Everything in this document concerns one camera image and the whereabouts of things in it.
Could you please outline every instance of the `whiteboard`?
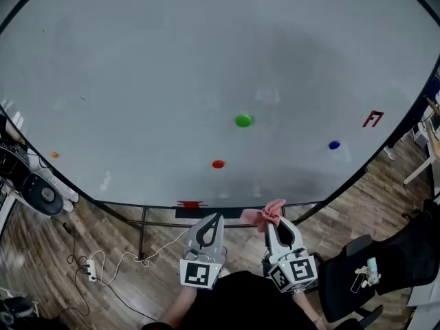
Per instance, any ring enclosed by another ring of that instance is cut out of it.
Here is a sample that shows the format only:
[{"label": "whiteboard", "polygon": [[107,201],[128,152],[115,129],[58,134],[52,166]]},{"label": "whiteboard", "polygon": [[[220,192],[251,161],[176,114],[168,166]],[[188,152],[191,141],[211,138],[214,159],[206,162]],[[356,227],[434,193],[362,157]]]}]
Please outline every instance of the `whiteboard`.
[{"label": "whiteboard", "polygon": [[94,199],[301,204],[383,145],[439,54],[416,0],[30,0],[0,35],[0,101]]}]

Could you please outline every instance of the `orange magnet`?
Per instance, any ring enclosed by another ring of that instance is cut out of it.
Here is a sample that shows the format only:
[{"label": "orange magnet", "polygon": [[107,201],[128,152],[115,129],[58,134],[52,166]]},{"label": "orange magnet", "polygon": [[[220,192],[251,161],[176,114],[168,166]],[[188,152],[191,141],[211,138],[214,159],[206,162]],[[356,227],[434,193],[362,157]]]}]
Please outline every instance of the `orange magnet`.
[{"label": "orange magnet", "polygon": [[214,160],[212,162],[213,168],[223,168],[225,166],[225,162],[223,160]]}]

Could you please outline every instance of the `person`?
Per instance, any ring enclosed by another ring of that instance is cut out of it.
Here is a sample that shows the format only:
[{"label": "person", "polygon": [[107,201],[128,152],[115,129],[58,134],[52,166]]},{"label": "person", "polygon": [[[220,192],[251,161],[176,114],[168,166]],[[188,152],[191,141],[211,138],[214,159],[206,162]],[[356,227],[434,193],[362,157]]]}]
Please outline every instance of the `person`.
[{"label": "person", "polygon": [[159,318],[142,330],[325,330],[303,291],[282,294],[274,282],[247,271],[219,278],[212,290],[183,286]]},{"label": "person", "polygon": [[3,114],[0,114],[0,137],[10,142],[17,142],[17,144],[27,153],[31,171],[40,174],[54,185],[63,196],[63,209],[72,212],[74,210],[73,203],[76,203],[79,200],[78,193],[67,187],[54,176],[51,170],[41,162],[40,157],[31,148],[28,148],[25,140]]},{"label": "person", "polygon": [[428,86],[426,87],[425,95],[416,104],[415,108],[408,113],[402,122],[397,126],[395,131],[386,141],[386,146],[384,148],[385,153],[389,156],[391,160],[395,160],[396,155],[394,152],[394,145],[396,142],[402,138],[402,136],[411,130],[417,123],[423,118],[426,108],[431,107],[435,116],[440,116],[440,110],[437,107],[437,101],[435,100],[436,95],[440,91],[440,73],[437,70],[436,74],[432,77]]}]

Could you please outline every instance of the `wooden floor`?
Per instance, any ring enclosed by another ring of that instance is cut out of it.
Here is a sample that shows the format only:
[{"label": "wooden floor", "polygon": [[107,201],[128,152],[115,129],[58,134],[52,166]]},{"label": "wooden floor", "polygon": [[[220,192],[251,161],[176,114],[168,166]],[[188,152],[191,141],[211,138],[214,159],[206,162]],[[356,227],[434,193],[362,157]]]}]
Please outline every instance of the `wooden floor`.
[{"label": "wooden floor", "polygon": [[[371,234],[385,239],[402,229],[406,220],[401,213],[422,206],[430,195],[427,172],[407,187],[406,176],[426,158],[426,154],[410,138],[396,145],[397,159],[392,162],[381,152],[368,167],[368,173],[328,207],[299,225],[305,244],[325,259],[339,253],[351,239]],[[116,207],[124,216],[140,219],[137,208]],[[297,217],[308,207],[288,208],[289,218]],[[76,255],[90,256],[97,250],[107,255],[104,279],[110,280],[123,252],[137,253],[139,232],[110,217],[81,199],[71,214],[58,218],[68,222],[76,236]],[[151,210],[152,221],[174,221],[173,212]],[[148,227],[144,251],[152,255],[184,230]],[[0,286],[15,289],[40,302],[41,314],[51,318],[65,307],[85,311],[85,305],[74,286],[75,265],[66,261],[72,252],[72,237],[62,226],[17,204],[3,233],[0,244]],[[226,267],[256,271],[265,252],[263,236],[255,229],[232,229],[225,232],[228,249]],[[179,242],[162,250],[144,268],[126,256],[118,277],[111,283],[115,291],[133,308],[154,318],[160,316],[179,288]],[[102,253],[94,258],[100,270]],[[78,286],[90,306],[90,315],[75,311],[62,315],[70,329],[139,329],[148,319],[127,309],[105,286],[90,283],[78,276]],[[410,290],[377,296],[367,308],[384,305],[384,314],[369,329],[403,329],[408,319],[405,304]],[[318,295],[311,296],[319,306]]]}]

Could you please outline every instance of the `pink cloth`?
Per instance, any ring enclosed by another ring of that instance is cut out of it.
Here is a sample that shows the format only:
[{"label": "pink cloth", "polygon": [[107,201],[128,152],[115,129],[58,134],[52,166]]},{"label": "pink cloth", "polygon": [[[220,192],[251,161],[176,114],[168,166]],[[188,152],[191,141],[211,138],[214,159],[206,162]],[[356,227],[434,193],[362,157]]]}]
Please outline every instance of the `pink cloth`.
[{"label": "pink cloth", "polygon": [[281,208],[285,202],[285,199],[275,199],[267,203],[263,210],[245,209],[241,213],[240,222],[257,225],[258,232],[264,232],[266,221],[271,221],[278,226],[280,224]]}]

